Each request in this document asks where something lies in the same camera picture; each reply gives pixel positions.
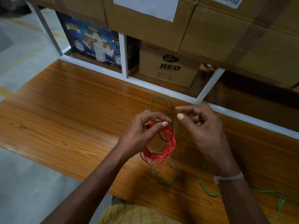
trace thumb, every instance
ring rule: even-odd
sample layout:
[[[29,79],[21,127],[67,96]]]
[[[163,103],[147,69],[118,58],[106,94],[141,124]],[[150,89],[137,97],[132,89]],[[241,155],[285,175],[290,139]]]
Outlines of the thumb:
[[[192,133],[194,129],[197,127],[195,123],[184,114],[178,113],[176,116],[179,119],[179,121],[189,130],[190,133]]]
[[[168,122],[158,122],[147,130],[150,137],[154,137],[159,131],[163,130],[168,125]]]

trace hand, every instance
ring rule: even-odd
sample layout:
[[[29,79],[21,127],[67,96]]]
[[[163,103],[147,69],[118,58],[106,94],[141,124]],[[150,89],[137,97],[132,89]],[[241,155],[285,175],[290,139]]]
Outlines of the hand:
[[[146,128],[146,123],[156,119],[161,122],[156,123],[151,128]],[[129,159],[141,152],[145,146],[153,139],[153,137],[162,129],[164,129],[171,119],[159,112],[151,112],[145,110],[142,113],[136,115],[131,121],[125,132],[119,138],[116,145],[126,159]]]
[[[176,107],[177,118],[191,133],[195,144],[207,161],[215,165],[217,174],[234,176],[240,169],[233,158],[219,117],[206,104]],[[191,120],[186,115],[195,114]]]

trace person's left hand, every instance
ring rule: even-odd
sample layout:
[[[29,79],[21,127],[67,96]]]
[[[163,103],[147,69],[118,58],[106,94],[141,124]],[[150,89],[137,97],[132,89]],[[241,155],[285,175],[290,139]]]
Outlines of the person's left hand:
[[[146,123],[156,119],[161,122],[156,123],[151,128],[146,128]],[[159,112],[145,110],[136,115],[131,121],[125,132],[119,138],[116,145],[117,150],[122,152],[126,159],[129,159],[141,152],[151,139],[162,129],[164,129],[171,119]]]

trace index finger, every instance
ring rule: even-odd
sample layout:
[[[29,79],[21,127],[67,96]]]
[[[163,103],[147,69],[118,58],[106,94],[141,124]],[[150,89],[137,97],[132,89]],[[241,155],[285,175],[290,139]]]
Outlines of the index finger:
[[[146,123],[148,120],[151,121],[156,121],[156,119],[160,121],[166,121],[166,122],[171,122],[172,120],[167,117],[166,115],[163,115],[162,113],[159,112],[143,112],[140,114],[141,115],[141,120]]]
[[[176,107],[176,110],[180,113],[184,113],[187,116],[194,113],[201,116],[204,121],[215,115],[211,107],[207,104],[178,106]]]

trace hexagon logo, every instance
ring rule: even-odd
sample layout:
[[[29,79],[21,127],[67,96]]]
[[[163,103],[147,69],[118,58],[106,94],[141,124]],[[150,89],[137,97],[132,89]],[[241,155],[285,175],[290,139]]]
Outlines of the hexagon logo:
[[[121,66],[121,56],[116,56],[115,57],[115,62]]]
[[[75,43],[75,46],[77,49],[79,49],[81,52],[83,52],[85,49],[84,49],[84,46],[81,42],[79,42],[78,40],[74,42]]]

